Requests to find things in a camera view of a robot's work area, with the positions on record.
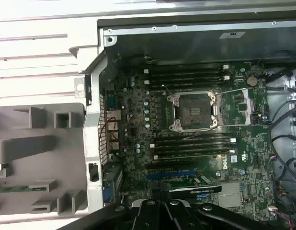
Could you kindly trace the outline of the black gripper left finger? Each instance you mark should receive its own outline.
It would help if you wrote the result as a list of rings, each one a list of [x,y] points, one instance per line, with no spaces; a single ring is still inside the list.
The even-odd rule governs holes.
[[[64,230],[157,230],[161,213],[162,182],[148,184],[148,199],[139,199],[131,207],[111,204],[70,224]]]

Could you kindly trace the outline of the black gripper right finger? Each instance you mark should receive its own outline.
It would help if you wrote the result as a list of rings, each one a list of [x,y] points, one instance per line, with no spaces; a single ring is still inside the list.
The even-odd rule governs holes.
[[[177,230],[266,230],[268,225],[213,203],[190,204],[191,195],[221,192],[221,185],[172,188],[163,183],[162,207]]]

